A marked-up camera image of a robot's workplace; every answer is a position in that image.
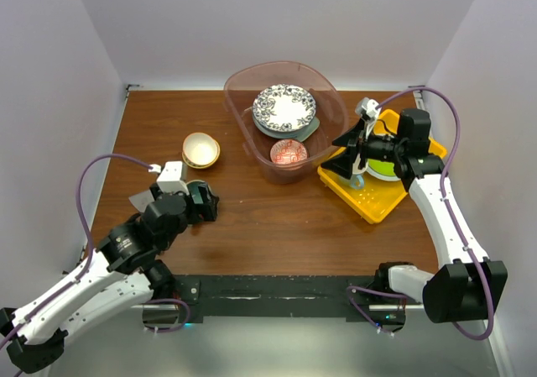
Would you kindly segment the blue patterned bottom plate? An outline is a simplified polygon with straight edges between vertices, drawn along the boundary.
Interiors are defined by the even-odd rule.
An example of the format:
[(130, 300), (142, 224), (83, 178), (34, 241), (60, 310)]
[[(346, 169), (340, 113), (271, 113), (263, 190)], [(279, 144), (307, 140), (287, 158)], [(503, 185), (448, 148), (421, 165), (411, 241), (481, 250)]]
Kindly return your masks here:
[(253, 118), (273, 132), (299, 131), (316, 115), (316, 101), (306, 89), (277, 84), (262, 90), (252, 104)]

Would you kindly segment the yellow plastic tray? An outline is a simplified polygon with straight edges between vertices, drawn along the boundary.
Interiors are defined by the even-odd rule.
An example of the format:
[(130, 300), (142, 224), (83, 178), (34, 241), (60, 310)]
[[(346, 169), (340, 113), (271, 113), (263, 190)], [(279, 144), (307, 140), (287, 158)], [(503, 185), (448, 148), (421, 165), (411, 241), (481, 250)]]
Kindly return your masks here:
[(344, 186), (339, 175), (320, 166), (317, 173), (327, 187), (370, 224), (382, 222), (408, 195), (401, 181), (381, 181), (367, 172), (363, 174), (365, 186), (360, 191)]

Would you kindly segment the black mounting base plate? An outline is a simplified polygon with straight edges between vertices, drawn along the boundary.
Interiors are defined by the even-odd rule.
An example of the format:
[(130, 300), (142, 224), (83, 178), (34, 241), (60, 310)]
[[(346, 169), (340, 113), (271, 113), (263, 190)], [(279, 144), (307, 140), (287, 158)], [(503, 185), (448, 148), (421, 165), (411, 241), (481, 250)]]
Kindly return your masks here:
[(190, 308), (189, 322), (208, 317), (343, 318), (363, 322), (365, 312), (376, 325), (402, 327), (411, 300), (359, 291), (373, 288), (372, 276), (355, 275), (176, 275), (175, 284), (151, 299), (179, 299)]

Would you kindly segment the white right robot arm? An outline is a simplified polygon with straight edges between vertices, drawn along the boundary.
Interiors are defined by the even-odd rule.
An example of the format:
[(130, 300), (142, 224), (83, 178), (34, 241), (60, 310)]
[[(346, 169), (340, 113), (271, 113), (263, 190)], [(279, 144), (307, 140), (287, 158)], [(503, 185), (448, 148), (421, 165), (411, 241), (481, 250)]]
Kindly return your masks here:
[(436, 148), (430, 115), (416, 108), (400, 114), (361, 107), (357, 123), (337, 137), (338, 151), (318, 173), (368, 223), (379, 223), (408, 196), (432, 238), (439, 269), (410, 262), (379, 265), (366, 293), (385, 304), (411, 299), (434, 323), (494, 319), (508, 271), (473, 236), (451, 189), (446, 150)]

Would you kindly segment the teal ceramic mug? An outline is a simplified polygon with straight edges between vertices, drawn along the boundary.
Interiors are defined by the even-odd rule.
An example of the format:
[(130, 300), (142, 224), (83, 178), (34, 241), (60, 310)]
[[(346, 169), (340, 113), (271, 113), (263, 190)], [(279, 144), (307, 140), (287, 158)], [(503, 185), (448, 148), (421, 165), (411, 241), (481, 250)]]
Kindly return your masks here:
[(207, 183), (204, 180), (192, 180), (186, 183), (188, 191), (191, 195), (194, 195), (199, 192), (201, 188), (206, 188)]

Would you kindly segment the green rimmed lettered plate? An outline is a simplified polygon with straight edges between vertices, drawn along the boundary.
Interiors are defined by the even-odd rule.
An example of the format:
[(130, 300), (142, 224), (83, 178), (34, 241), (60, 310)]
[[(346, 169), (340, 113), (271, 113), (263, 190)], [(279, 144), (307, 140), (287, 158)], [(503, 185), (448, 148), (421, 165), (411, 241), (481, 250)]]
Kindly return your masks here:
[(307, 126), (296, 128), (292, 123), (262, 123), (252, 115), (254, 125), (264, 134), (276, 139), (288, 139), (305, 131)]

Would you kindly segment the white rimmed plate under green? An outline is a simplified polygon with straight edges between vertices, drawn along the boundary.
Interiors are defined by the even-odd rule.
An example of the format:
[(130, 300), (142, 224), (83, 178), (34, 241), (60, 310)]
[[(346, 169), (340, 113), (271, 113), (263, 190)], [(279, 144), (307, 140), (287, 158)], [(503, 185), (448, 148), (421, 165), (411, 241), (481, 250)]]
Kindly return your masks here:
[(369, 165), (368, 165), (368, 168), (367, 168), (367, 173), (368, 173), (369, 175), (371, 175), (371, 176), (373, 176), (373, 177), (375, 177), (375, 178), (381, 180), (381, 181), (397, 182), (397, 181), (400, 180), (400, 178), (397, 177), (397, 175), (396, 175), (396, 176), (385, 176), (385, 175), (380, 175), (379, 173), (377, 173), (377, 172), (371, 170), (371, 169), (369, 168)]

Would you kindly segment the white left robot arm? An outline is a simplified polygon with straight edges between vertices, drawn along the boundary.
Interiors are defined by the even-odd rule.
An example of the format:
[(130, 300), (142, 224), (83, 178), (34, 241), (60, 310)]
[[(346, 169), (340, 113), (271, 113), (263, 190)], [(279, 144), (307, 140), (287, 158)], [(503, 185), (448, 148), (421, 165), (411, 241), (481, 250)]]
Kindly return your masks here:
[(87, 258), (28, 305), (1, 310), (1, 345), (19, 373), (47, 368), (89, 328), (138, 304), (174, 303), (175, 277), (158, 257), (190, 225), (214, 222), (219, 198), (204, 181), (164, 193), (113, 228)]

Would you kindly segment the light blue white mug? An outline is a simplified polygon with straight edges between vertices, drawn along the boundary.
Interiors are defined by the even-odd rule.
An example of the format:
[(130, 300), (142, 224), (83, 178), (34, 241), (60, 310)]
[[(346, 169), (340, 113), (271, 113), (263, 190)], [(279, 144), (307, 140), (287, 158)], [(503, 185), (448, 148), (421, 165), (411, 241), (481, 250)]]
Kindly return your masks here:
[(360, 191), (365, 186), (363, 174), (366, 170), (352, 168), (349, 178), (339, 175), (339, 181), (346, 187)]

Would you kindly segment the lime green plate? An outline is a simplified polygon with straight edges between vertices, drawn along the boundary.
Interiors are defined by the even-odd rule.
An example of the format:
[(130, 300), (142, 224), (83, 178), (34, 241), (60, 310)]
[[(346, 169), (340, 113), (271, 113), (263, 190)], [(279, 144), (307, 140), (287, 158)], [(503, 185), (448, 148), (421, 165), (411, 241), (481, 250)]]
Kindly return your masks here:
[(371, 170), (379, 173), (380, 175), (396, 176), (393, 163), (380, 160), (369, 160), (368, 165)]

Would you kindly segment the pale green divided dish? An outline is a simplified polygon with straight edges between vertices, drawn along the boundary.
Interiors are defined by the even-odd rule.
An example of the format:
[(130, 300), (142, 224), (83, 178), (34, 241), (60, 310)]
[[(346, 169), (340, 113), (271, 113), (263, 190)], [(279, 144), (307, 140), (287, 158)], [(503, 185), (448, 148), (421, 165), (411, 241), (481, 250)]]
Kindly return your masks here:
[(307, 126), (303, 127), (301, 130), (298, 131), (298, 133), (294, 136), (294, 139), (298, 140), (301, 143), (306, 141), (319, 128), (319, 126), (319, 118), (314, 117)]

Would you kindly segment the red patterned bowl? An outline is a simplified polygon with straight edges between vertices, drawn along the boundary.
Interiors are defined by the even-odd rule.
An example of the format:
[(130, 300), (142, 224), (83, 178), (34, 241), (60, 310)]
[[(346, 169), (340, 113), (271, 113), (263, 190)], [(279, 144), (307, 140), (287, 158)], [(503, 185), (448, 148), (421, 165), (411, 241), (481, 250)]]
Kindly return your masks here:
[(269, 151), (269, 157), (276, 165), (291, 165), (309, 157), (306, 147), (295, 139), (281, 139)]

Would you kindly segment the clear pink plastic bin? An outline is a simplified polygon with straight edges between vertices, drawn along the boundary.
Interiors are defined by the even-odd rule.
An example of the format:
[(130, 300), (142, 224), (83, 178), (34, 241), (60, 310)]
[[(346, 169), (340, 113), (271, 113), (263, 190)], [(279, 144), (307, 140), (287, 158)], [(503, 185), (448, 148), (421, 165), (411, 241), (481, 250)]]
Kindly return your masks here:
[[(308, 157), (294, 165), (277, 165), (270, 159), (276, 139), (256, 127), (251, 113), (255, 97), (265, 88), (287, 83), (301, 86), (315, 99), (317, 130), (305, 140)], [(274, 184), (301, 181), (336, 151), (333, 139), (350, 128), (346, 105), (336, 88), (314, 68), (281, 60), (253, 65), (230, 76), (223, 88), (224, 106), (232, 113), (245, 138), (244, 149), (258, 163), (263, 177)]]

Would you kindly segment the white yellow rimmed bowl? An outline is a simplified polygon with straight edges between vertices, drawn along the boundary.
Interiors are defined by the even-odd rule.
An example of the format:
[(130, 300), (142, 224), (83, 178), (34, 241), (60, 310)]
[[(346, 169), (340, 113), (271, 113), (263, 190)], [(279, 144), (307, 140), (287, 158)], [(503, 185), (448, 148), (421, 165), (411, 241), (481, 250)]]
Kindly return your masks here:
[(182, 159), (191, 168), (206, 169), (214, 165), (220, 157), (221, 147), (209, 134), (196, 132), (189, 134), (182, 144)]

